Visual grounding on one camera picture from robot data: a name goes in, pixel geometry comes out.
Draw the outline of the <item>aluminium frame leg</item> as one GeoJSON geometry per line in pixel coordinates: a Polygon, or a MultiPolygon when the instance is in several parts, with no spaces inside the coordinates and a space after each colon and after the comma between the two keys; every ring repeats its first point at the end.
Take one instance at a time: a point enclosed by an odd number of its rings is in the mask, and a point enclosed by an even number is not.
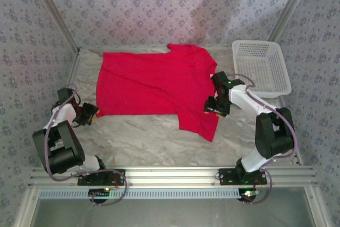
{"type": "Polygon", "coordinates": [[[17,211],[14,224],[12,227],[30,227],[39,199],[39,188],[28,188],[21,200],[20,207],[17,211]]]}
{"type": "Polygon", "coordinates": [[[305,187],[308,204],[316,227],[333,227],[319,187],[305,187]]]}

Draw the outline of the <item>aluminium mounting rail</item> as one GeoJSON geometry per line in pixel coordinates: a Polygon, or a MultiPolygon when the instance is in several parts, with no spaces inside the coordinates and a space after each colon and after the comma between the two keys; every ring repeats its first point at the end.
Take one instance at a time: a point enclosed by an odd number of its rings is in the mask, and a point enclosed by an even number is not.
{"type": "MultiPolygon", "coordinates": [[[[212,188],[220,185],[218,166],[206,167],[125,167],[131,188],[212,188]]],[[[270,166],[273,187],[316,187],[318,182],[310,166],[270,166]]],[[[55,182],[42,168],[33,169],[27,184],[41,188],[74,188],[77,179],[55,182]]]]}

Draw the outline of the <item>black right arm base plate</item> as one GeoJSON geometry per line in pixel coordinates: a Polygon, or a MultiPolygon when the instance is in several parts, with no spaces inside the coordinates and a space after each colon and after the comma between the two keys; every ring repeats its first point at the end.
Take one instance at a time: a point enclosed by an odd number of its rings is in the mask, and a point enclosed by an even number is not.
{"type": "Polygon", "coordinates": [[[237,168],[219,169],[218,178],[222,186],[267,184],[266,174],[259,170],[249,173],[237,168]]]}

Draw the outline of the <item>small black controller board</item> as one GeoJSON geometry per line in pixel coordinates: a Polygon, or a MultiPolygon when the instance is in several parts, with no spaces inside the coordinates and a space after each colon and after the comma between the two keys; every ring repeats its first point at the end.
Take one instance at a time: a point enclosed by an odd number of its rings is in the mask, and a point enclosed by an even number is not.
{"type": "Polygon", "coordinates": [[[110,190],[108,188],[89,189],[88,191],[89,198],[108,198],[109,194],[110,190]]]}
{"type": "Polygon", "coordinates": [[[239,201],[252,203],[256,196],[260,194],[260,191],[257,191],[256,189],[239,189],[239,194],[239,201]]]}

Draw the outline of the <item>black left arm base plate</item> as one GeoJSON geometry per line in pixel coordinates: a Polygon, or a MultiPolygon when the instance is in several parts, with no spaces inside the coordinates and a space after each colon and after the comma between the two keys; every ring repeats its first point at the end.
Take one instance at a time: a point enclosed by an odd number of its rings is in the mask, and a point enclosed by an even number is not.
{"type": "Polygon", "coordinates": [[[118,169],[119,173],[113,171],[105,171],[90,175],[81,175],[78,177],[77,184],[79,186],[123,186],[125,169],[118,169]]]}

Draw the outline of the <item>red t-shirt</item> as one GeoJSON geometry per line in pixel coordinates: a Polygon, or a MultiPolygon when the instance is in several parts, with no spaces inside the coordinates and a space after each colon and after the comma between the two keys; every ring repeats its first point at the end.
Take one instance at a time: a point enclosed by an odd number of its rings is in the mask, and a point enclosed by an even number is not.
{"type": "Polygon", "coordinates": [[[215,114],[204,111],[214,95],[217,63],[204,48],[169,44],[167,53],[104,52],[96,85],[98,117],[176,115],[178,128],[213,141],[215,114]]]}

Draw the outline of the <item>aluminium corner post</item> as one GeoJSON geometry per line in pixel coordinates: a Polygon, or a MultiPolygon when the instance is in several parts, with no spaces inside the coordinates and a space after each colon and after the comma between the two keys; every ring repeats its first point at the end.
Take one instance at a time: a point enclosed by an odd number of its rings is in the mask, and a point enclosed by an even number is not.
{"type": "Polygon", "coordinates": [[[277,42],[289,22],[289,19],[292,17],[296,7],[298,6],[300,0],[287,0],[284,8],[280,12],[273,29],[271,30],[268,41],[275,41],[277,42]]]}
{"type": "Polygon", "coordinates": [[[56,4],[53,0],[42,0],[43,4],[49,11],[50,15],[52,16],[56,26],[58,27],[59,31],[61,32],[62,36],[64,37],[67,45],[71,49],[73,53],[78,53],[78,46],[75,42],[69,28],[67,27],[61,12],[58,10],[56,4]]]}

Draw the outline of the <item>white perforated plastic basket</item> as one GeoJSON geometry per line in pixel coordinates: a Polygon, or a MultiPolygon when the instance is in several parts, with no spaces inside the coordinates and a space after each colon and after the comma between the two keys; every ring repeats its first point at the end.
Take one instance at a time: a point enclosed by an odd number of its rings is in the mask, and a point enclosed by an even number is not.
{"type": "Polygon", "coordinates": [[[232,43],[234,71],[250,78],[252,91],[261,98],[276,98],[291,93],[291,82],[278,43],[261,40],[236,40],[232,43]]]}

